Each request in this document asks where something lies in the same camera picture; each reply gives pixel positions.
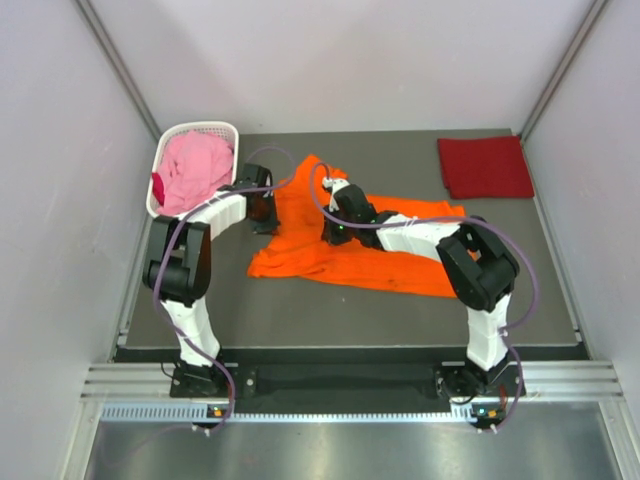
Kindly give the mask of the orange t shirt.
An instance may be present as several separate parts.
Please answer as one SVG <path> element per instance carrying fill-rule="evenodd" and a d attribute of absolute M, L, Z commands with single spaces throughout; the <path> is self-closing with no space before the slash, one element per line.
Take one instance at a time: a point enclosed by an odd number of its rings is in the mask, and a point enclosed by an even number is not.
<path fill-rule="evenodd" d="M 309 155 L 297 167 L 294 180 L 275 193 L 280 226 L 270 243 L 253 255 L 247 275 L 252 278 L 300 277 L 321 283 L 378 291 L 453 298 L 454 290 L 436 260 L 391 253 L 352 240 L 332 246 L 321 239 L 324 217 L 312 201 L 329 195 L 321 187 L 320 161 Z"/>

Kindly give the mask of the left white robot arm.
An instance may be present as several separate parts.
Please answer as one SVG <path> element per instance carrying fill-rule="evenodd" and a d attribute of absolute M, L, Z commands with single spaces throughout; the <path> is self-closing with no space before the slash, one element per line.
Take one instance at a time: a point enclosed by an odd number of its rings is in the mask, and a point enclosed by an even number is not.
<path fill-rule="evenodd" d="M 279 226 L 272 173 L 251 163 L 233 184 L 223 186 L 202 205 L 152 221 L 142 281 L 179 341 L 172 397 L 218 397 L 228 392 L 206 294 L 212 277 L 213 240 L 245 220 L 256 234 L 273 234 Z"/>

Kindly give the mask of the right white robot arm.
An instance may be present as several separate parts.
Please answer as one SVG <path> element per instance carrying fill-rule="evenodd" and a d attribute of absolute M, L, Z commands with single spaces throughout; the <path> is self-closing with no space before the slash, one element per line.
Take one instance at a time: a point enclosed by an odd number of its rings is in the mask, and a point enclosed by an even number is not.
<path fill-rule="evenodd" d="M 395 211 L 377 211 L 362 189 L 344 179 L 322 179 L 329 194 L 323 208 L 322 239 L 342 245 L 352 239 L 366 248 L 434 260 L 444 268 L 455 297 L 465 305 L 469 340 L 466 360 L 437 375 L 450 398 L 487 396 L 504 380 L 508 348 L 507 312 L 519 264 L 500 238 L 478 222 L 420 224 Z"/>

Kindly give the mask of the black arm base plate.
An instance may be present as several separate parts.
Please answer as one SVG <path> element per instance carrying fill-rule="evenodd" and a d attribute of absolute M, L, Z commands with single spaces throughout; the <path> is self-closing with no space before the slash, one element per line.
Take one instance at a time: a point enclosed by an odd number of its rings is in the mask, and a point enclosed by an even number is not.
<path fill-rule="evenodd" d="M 514 394 L 519 373 L 506 361 L 488 373 L 471 362 L 446 363 L 276 363 L 229 365 L 235 397 L 251 399 L 280 392 L 399 390 L 427 398 L 472 397 L 503 387 Z"/>

